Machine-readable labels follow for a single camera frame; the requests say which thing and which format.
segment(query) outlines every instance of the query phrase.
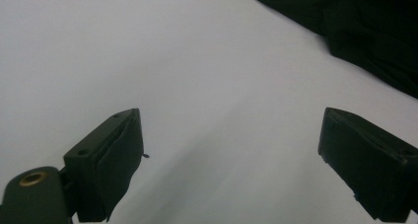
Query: white cloth surface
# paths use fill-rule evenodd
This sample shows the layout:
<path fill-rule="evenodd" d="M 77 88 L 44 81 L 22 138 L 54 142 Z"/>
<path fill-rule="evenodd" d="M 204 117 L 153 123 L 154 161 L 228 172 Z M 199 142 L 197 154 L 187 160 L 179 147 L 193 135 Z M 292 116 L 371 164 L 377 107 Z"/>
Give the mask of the white cloth surface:
<path fill-rule="evenodd" d="M 109 223 L 379 223 L 317 155 L 326 107 L 418 144 L 417 100 L 255 0 L 0 0 L 0 198 L 139 108 Z"/>

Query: black fabric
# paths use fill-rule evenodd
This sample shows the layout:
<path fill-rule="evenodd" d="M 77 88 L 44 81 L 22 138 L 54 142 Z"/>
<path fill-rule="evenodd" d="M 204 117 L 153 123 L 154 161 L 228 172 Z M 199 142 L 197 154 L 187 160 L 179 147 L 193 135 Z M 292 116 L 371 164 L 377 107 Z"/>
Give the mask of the black fabric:
<path fill-rule="evenodd" d="M 325 36 L 332 55 L 418 99 L 418 0 L 258 1 Z"/>

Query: brass screw hole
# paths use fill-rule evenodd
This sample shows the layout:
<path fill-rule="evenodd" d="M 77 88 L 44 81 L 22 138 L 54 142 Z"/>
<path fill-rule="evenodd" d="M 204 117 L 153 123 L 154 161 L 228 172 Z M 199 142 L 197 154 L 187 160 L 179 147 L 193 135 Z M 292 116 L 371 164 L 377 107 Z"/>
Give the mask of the brass screw hole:
<path fill-rule="evenodd" d="M 46 172 L 30 173 L 29 175 L 21 179 L 21 181 L 19 182 L 19 185 L 21 187 L 31 187 L 31 186 L 41 183 L 43 180 L 45 180 L 46 177 L 47 177 Z"/>

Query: black plastic part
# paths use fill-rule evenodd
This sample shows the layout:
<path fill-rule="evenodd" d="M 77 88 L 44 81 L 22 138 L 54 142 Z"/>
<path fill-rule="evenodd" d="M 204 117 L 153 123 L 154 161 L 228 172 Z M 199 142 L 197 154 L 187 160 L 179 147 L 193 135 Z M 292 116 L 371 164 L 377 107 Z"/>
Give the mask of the black plastic part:
<path fill-rule="evenodd" d="M 37 168 L 12 179 L 3 197 L 0 223 L 72 223 L 58 170 Z"/>
<path fill-rule="evenodd" d="M 415 147 L 353 113 L 328 108 L 318 153 L 374 219 L 405 222 L 417 211 Z"/>
<path fill-rule="evenodd" d="M 108 220 L 143 154 L 138 109 L 114 114 L 65 154 L 65 173 L 77 190 L 80 222 Z"/>

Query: dark cloth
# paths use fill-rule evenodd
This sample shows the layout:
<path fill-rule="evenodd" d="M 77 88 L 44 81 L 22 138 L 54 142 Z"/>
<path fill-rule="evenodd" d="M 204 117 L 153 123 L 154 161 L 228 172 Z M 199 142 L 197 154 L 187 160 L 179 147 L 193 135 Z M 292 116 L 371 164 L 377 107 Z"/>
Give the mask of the dark cloth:
<path fill-rule="evenodd" d="M 418 0 L 258 1 L 326 37 L 332 55 L 418 99 Z"/>

